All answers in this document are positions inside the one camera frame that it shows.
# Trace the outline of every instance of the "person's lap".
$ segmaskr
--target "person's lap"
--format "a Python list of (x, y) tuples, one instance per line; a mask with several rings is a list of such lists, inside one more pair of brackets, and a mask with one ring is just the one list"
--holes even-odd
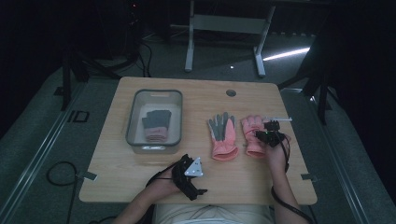
[(249, 223), (274, 223), (269, 207), (256, 204), (157, 204), (155, 224), (171, 224), (191, 219), (224, 218)]

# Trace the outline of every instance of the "metal stand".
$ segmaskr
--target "metal stand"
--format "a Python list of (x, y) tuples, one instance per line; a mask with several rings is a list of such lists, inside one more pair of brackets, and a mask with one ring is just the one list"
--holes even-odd
[(194, 14), (194, 0), (190, 0), (190, 26), (189, 26), (189, 46), (187, 48), (186, 72), (192, 71), (192, 61), (194, 53), (194, 30), (210, 30), (222, 32), (237, 32), (245, 34), (261, 35), (260, 43), (253, 49), (256, 60), (258, 74), (265, 76), (264, 65), (262, 62), (262, 47), (265, 38), (268, 35), (271, 20), (275, 12), (274, 6), (270, 7), (270, 11), (265, 20), (251, 18), (236, 18), (222, 16), (208, 16)]

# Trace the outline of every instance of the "table hole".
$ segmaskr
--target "table hole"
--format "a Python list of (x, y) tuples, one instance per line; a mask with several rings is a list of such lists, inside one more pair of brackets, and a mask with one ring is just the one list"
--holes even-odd
[(234, 97), (236, 95), (236, 91), (234, 91), (234, 90), (227, 90), (225, 93), (231, 97)]

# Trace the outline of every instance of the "gray floor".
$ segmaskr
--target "gray floor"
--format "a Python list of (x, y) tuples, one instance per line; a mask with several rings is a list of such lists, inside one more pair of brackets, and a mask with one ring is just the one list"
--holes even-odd
[[(225, 38), (229, 36), (197, 34), (193, 70), (185, 73), (187, 37), (184, 34), (175, 30), (170, 43), (156, 35), (145, 38), (152, 50), (153, 81), (155, 77), (166, 77), (279, 84), (296, 74), (304, 58), (300, 54), (264, 62), (267, 76), (258, 77), (252, 54), (255, 36), (236, 41)], [(306, 36), (270, 35), (262, 57), (306, 48), (313, 40), (314, 37)], [(147, 65), (149, 49), (142, 47), (141, 53)], [(141, 77), (141, 68), (142, 64), (137, 63), (118, 73)], [(311, 206), (313, 213), (306, 206), (305, 212), (315, 216), (318, 223), (395, 223), (395, 206), (347, 115), (330, 98), (332, 110), (326, 112), (328, 124), (321, 125), (315, 114), (315, 102), (300, 93), (305, 82), (302, 80), (281, 91), (308, 171), (315, 177), (318, 202)], [(88, 169), (118, 81), (92, 73), (88, 83), (73, 82), (74, 101), (64, 112), (60, 111), (62, 97), (53, 95), (61, 85), (62, 69), (49, 77), (0, 141), (2, 223), (66, 222), (73, 188), (52, 186), (46, 172), (58, 161), (71, 161), (79, 171)], [(72, 111), (89, 112), (88, 122), (70, 120)], [(31, 161), (38, 165), (27, 169)], [(72, 170), (62, 167), (52, 173), (53, 178), (73, 180)], [(83, 203), (78, 199), (80, 187), (78, 182), (71, 223), (116, 216), (125, 206), (124, 203)]]

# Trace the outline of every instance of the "light strip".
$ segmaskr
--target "light strip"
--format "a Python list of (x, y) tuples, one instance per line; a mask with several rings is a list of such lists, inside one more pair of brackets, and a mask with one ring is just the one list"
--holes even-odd
[(295, 54), (306, 53), (308, 51), (309, 51), (309, 48), (297, 49), (297, 50), (294, 50), (294, 51), (289, 51), (289, 52), (286, 52), (286, 53), (281, 53), (281, 54), (277, 54), (277, 55), (274, 55), (274, 56), (271, 56), (271, 57), (268, 57), (268, 58), (264, 58), (262, 60), (263, 61), (270, 61), (270, 60), (273, 60), (273, 59), (284, 58), (284, 57), (288, 57), (288, 56), (295, 55)]

